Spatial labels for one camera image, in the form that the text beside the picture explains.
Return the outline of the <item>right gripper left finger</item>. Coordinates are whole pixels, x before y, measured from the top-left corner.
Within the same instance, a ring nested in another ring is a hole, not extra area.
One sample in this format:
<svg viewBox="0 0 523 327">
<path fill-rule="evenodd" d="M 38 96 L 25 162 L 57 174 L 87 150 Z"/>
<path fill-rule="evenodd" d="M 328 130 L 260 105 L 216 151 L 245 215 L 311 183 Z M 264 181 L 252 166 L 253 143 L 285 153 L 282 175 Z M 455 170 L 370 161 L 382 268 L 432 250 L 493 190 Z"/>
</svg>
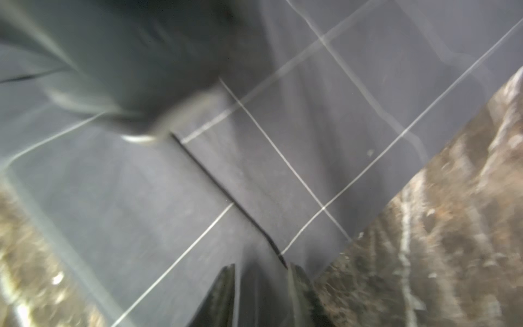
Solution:
<svg viewBox="0 0 523 327">
<path fill-rule="evenodd" d="M 189 327 L 231 327 L 235 281 L 235 264 L 223 267 L 191 319 Z"/>
</svg>

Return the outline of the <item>grey grid pillowcase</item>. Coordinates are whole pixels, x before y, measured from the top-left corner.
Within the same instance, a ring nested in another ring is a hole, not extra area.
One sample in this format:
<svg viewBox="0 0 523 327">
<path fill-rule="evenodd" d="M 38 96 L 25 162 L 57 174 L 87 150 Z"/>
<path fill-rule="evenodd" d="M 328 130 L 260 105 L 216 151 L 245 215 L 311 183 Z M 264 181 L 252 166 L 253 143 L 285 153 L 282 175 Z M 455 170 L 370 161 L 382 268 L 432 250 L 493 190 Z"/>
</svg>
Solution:
<svg viewBox="0 0 523 327">
<path fill-rule="evenodd" d="M 49 99 L 1 39 L 11 261 L 49 326 L 189 326 L 235 264 L 233 326 L 522 325 L 522 2 L 242 1 L 223 100 L 131 143 Z"/>
</svg>

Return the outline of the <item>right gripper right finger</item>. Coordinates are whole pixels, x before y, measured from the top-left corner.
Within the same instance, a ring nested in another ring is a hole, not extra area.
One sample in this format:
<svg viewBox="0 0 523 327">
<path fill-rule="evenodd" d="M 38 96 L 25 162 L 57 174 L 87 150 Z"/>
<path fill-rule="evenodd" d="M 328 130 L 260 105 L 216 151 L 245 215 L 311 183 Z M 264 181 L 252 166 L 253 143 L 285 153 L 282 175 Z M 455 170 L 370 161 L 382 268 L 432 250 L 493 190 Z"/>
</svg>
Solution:
<svg viewBox="0 0 523 327">
<path fill-rule="evenodd" d="M 288 326 L 333 326 L 305 270 L 295 264 L 287 268 L 287 290 L 291 302 Z"/>
</svg>

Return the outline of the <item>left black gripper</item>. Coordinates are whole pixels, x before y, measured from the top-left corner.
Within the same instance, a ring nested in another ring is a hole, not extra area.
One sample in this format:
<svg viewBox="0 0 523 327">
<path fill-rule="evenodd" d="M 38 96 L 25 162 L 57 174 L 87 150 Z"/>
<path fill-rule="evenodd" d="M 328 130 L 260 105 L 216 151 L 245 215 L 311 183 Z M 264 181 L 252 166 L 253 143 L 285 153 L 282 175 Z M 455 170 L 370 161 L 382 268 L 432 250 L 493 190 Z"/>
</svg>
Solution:
<svg viewBox="0 0 523 327">
<path fill-rule="evenodd" d="M 150 143 L 223 100 L 242 1 L 2 1 L 1 39 L 41 55 L 30 73 L 63 109 Z"/>
</svg>

